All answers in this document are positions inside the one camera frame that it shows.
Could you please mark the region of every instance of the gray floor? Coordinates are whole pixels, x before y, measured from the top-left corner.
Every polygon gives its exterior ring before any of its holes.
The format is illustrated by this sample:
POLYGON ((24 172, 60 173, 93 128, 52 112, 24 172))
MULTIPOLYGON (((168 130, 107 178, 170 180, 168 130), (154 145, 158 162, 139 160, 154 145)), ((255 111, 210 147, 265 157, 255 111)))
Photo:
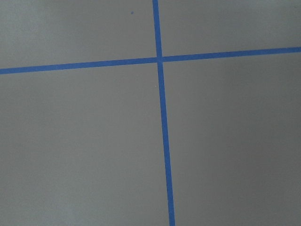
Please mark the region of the gray floor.
MULTIPOLYGON (((163 55, 301 46, 298 0, 159 0, 163 55)), ((0 68, 155 57, 150 0, 0 2, 0 68)), ((164 63, 178 226, 301 225, 301 53, 164 63)), ((157 64, 0 75, 0 226, 167 226, 157 64)))

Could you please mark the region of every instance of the blue line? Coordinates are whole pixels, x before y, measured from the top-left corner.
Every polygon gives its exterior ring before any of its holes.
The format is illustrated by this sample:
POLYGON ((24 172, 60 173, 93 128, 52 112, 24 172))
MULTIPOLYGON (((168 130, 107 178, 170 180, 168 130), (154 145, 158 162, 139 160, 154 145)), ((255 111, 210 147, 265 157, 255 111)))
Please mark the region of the blue line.
POLYGON ((158 0, 153 0, 152 5, 153 5, 153 15, 154 15, 154 25, 155 25, 156 51, 157 51, 157 60, 158 60, 157 66, 158 66, 161 123, 162 123, 162 135, 163 135, 167 201, 168 201, 168 216, 169 216, 169 225, 175 226, 174 195, 173 195, 173 183, 172 183, 172 175, 171 175, 169 141, 168 141, 164 70, 163 70, 163 57, 162 57, 162 46, 161 46, 158 0))
POLYGON ((149 63, 156 63, 156 62, 157 62, 156 57, 149 57, 149 58, 108 60, 108 61, 97 61, 97 62, 61 64, 61 65, 15 67, 15 68, 0 69, 0 74, 43 72, 43 71, 79 69, 79 68, 90 68, 90 67, 107 67, 107 66, 117 66, 117 65, 137 65, 137 64, 149 64, 149 63))
POLYGON ((245 51, 220 52, 220 53, 203 53, 203 54, 180 55, 180 56, 164 56, 163 62, 214 59, 214 58, 226 58, 226 57, 245 57, 245 56, 283 54, 283 53, 299 53, 299 52, 301 52, 301 47, 270 48, 270 49, 245 50, 245 51))

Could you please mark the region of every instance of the horizontal blue line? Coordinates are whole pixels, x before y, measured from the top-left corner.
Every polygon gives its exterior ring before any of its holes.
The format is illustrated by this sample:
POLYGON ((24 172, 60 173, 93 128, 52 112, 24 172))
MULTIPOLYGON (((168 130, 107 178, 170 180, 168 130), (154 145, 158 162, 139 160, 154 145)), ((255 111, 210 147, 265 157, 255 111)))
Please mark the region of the horizontal blue line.
POLYGON ((15 67, 15 68, 0 69, 0 74, 43 72, 43 71, 79 69, 79 68, 90 68, 90 67, 107 67, 107 66, 118 66, 118 65, 138 65, 138 64, 156 63, 156 62, 157 62, 156 57, 149 57, 149 58, 108 60, 108 61, 61 64, 61 65, 15 67))
POLYGON ((244 51, 233 51, 233 52, 164 56, 163 61, 164 62, 173 62, 173 61, 185 61, 185 60, 201 60, 201 59, 214 59, 214 58, 226 58, 226 57, 245 57, 245 56, 298 53, 298 52, 301 52, 301 47, 270 48, 270 49, 244 50, 244 51))
MULTIPOLYGON (((220 52, 220 53, 202 53, 202 54, 179 55, 179 56, 164 56, 163 62, 214 59, 214 58, 226 58, 226 57, 245 57, 245 56, 299 53, 299 52, 301 52, 301 47, 270 48, 270 49, 244 50, 244 51, 220 52)), ((96 61, 96 62, 60 64, 60 65, 2 68, 0 69, 0 74, 43 72, 43 71, 56 71, 56 70, 67 70, 67 69, 90 68, 90 67, 107 67, 107 66, 118 66, 118 65, 139 65, 139 64, 150 64, 150 63, 157 63, 157 58, 149 57, 149 58, 107 60, 107 61, 96 61)))

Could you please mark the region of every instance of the gray surface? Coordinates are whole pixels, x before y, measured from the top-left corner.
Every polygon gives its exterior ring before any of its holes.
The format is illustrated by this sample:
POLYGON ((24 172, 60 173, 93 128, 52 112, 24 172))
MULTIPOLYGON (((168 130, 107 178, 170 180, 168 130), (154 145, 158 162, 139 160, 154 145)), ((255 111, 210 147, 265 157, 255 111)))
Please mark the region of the gray surface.
POLYGON ((301 54, 165 64, 178 226, 299 226, 301 54))
POLYGON ((0 68, 154 57, 152 4, 0 1, 0 53, 0 68))
POLYGON ((166 226, 155 64, 0 76, 1 226, 166 226))
POLYGON ((163 55, 301 45, 300 0, 160 0, 163 55))

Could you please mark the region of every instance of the vertical blue line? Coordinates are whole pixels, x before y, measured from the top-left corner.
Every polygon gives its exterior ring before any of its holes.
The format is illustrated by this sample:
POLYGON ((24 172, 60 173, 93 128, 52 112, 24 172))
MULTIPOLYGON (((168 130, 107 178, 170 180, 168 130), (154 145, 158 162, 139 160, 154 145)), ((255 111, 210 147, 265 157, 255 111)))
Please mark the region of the vertical blue line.
POLYGON ((170 164, 169 141, 168 141, 167 113, 166 113, 165 85, 164 85, 164 71, 163 71, 163 57, 162 57, 158 0, 153 0, 152 5, 153 5, 155 38, 156 38, 161 123, 162 123, 162 134, 163 134, 165 175, 166 175, 167 201, 168 201, 168 216, 169 216, 169 225, 175 226, 174 195, 173 195, 173 183, 172 183, 172 176, 171 176, 171 164, 170 164))

